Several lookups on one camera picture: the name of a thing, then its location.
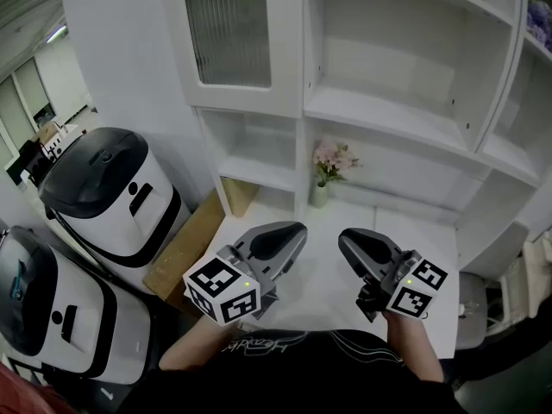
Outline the black office chair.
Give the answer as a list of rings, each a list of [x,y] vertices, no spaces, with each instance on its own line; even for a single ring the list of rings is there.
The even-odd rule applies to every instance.
[[[34,178],[41,179],[51,166],[51,160],[44,154],[39,141],[27,140],[19,154],[21,168]]]

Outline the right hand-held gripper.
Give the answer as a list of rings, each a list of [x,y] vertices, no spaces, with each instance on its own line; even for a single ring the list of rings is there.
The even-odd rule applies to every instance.
[[[403,252],[389,237],[369,229],[343,230],[338,248],[365,282],[355,302],[370,322],[382,311],[422,319],[448,278],[447,271],[416,250]]]

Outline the pink flower bouquet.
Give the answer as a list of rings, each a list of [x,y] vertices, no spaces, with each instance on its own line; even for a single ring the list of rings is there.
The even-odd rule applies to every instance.
[[[318,176],[317,185],[325,187],[329,182],[341,181],[343,173],[360,165],[349,146],[323,139],[312,155],[312,162]]]

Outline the person's left forearm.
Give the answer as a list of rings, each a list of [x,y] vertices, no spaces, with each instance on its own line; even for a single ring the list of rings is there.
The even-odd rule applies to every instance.
[[[210,317],[201,317],[160,358],[163,371],[201,367],[218,354],[237,331],[237,323],[219,325]]]

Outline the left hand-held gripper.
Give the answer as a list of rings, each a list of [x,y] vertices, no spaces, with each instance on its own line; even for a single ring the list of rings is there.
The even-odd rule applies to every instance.
[[[235,247],[207,253],[184,273],[185,295],[220,326],[247,315],[259,319],[279,300],[274,281],[291,269],[306,242],[300,222],[253,227]]]

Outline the white shelf unit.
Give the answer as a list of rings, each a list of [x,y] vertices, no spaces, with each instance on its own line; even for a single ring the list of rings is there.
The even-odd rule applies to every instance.
[[[226,217],[302,219],[326,139],[360,163],[327,203],[452,227],[459,271],[511,223],[538,238],[552,228],[552,53],[528,3],[303,0],[301,117],[191,106]],[[221,177],[260,187],[243,217]]]

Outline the white slatted rack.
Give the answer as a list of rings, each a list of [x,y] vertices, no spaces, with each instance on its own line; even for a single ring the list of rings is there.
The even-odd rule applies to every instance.
[[[540,305],[552,296],[552,231],[524,244],[500,284],[504,327],[536,317]]]

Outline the purple flower bouquet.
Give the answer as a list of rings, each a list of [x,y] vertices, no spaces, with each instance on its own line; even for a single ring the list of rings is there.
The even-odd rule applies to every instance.
[[[552,8],[542,0],[529,0],[527,31],[552,53]]]

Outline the beige cardboard box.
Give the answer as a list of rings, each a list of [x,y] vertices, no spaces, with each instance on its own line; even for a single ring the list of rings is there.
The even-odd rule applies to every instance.
[[[55,121],[47,122],[43,125],[30,139],[32,142],[39,142],[41,145],[46,146],[58,133],[59,126]]]

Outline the white black-topped mobile robot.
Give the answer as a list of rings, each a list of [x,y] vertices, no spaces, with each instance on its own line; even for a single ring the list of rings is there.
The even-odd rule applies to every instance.
[[[19,260],[21,302],[10,298]],[[30,229],[0,233],[0,334],[18,353],[82,378],[130,385],[145,370],[150,329],[148,308],[135,295]]]
[[[38,184],[47,210],[99,264],[140,292],[145,277],[189,216],[147,141],[102,127],[81,135]]]

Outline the grey upholstered chair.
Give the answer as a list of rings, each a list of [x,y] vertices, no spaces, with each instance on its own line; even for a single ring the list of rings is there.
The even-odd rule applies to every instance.
[[[478,312],[458,317],[456,350],[477,348],[487,337],[505,333],[500,278],[521,254],[529,230],[514,222],[460,271],[459,303],[474,301]]]

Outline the person's black t-shirt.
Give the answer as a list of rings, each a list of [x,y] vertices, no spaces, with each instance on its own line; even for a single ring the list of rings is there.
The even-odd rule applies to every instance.
[[[467,414],[383,340],[351,329],[259,330],[206,364],[148,373],[117,414]]]

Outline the pale green vase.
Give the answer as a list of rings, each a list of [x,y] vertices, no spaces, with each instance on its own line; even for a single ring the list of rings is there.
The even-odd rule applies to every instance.
[[[317,181],[311,189],[310,204],[318,209],[322,209],[328,201],[328,186],[324,181]]]

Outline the person's right forearm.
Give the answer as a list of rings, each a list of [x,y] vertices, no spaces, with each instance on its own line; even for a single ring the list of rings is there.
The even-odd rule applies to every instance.
[[[441,363],[423,323],[385,310],[387,342],[398,352],[405,365],[423,381],[444,382]]]

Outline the tan wooden board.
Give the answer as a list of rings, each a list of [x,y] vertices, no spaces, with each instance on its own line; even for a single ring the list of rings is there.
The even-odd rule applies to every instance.
[[[257,184],[239,179],[221,177],[221,180],[232,215],[243,217],[260,187]]]

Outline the white glass cabinet door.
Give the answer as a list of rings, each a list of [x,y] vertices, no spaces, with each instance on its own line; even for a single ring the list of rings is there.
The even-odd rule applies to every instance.
[[[161,0],[192,107],[299,118],[303,0]]]

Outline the large brown cardboard box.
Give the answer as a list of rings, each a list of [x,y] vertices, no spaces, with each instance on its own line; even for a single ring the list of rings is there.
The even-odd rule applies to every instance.
[[[143,280],[154,295],[190,317],[200,317],[202,313],[185,296],[183,275],[205,254],[224,218],[218,193],[213,190],[167,244]]]

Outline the white desk with drawers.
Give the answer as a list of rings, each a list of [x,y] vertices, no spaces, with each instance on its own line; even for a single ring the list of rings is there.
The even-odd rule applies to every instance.
[[[436,301],[423,323],[441,359],[455,353],[457,336],[458,272],[455,269],[455,231],[382,208],[361,207],[330,200],[322,209],[308,208],[302,223],[307,243],[289,273],[277,281],[277,301],[258,321],[275,329],[359,329],[386,337],[383,317],[369,322],[355,304],[362,281],[346,262],[337,245],[346,228],[373,229],[389,236],[402,249],[416,249],[448,272]]]

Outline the teal tool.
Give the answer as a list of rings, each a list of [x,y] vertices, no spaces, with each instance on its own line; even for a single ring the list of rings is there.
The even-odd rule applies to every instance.
[[[24,274],[24,272],[25,264],[23,261],[19,260],[17,264],[17,273],[14,277],[10,291],[10,298],[17,302],[21,302],[24,296],[24,290],[22,289],[22,275]]]

